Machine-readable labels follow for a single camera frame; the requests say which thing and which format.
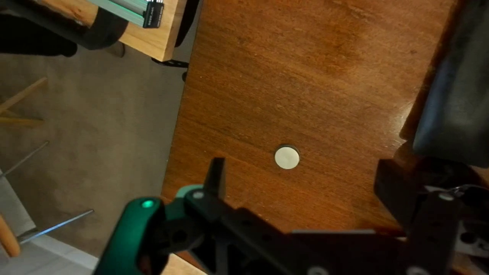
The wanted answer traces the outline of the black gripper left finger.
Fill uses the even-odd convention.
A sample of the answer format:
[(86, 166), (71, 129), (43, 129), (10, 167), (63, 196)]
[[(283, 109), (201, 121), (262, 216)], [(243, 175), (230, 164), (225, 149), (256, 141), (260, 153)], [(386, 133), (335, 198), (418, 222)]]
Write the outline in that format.
[(225, 173), (227, 161), (224, 158), (214, 158), (210, 164), (204, 190), (221, 201), (225, 199)]

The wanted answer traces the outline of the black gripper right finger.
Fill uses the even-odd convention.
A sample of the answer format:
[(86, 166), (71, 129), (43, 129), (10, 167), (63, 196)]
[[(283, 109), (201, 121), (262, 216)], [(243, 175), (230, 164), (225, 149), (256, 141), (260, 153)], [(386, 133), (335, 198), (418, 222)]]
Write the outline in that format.
[(412, 230), (418, 211), (427, 199), (427, 191), (392, 159), (378, 162), (375, 195), (404, 231)]

